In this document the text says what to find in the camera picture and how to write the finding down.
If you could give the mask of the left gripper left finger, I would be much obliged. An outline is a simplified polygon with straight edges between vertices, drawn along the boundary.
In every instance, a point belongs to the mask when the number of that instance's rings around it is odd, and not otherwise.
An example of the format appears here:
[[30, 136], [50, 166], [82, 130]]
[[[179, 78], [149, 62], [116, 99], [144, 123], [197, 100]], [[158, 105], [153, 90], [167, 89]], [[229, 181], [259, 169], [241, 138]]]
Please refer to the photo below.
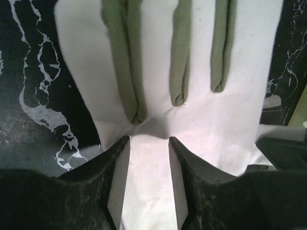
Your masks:
[[87, 163], [48, 177], [34, 170], [0, 172], [3, 230], [118, 230], [130, 158], [119, 139]]

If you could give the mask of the white grey work glove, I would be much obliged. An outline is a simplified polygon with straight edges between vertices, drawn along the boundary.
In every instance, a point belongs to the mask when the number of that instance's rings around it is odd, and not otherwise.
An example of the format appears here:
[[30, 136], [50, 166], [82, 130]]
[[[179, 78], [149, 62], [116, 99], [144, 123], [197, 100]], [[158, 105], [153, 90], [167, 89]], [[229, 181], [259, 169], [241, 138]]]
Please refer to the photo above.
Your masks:
[[62, 55], [103, 150], [130, 137], [121, 229], [178, 227], [170, 137], [231, 175], [256, 147], [281, 0], [59, 0]]

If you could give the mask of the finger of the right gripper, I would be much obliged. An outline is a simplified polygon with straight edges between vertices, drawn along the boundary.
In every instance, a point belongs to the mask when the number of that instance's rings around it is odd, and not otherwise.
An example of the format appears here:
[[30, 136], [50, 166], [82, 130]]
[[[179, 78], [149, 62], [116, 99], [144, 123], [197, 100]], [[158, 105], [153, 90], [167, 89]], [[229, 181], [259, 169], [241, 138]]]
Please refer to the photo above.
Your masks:
[[307, 129], [303, 126], [260, 126], [256, 147], [277, 170], [307, 169]]

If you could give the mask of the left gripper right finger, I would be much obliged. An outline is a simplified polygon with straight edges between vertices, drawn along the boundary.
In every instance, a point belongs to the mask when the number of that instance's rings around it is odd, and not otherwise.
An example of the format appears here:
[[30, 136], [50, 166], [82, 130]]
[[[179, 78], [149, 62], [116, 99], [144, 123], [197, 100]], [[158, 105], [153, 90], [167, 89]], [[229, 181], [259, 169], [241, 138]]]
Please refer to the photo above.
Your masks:
[[307, 170], [260, 170], [230, 175], [169, 140], [180, 230], [304, 230]]

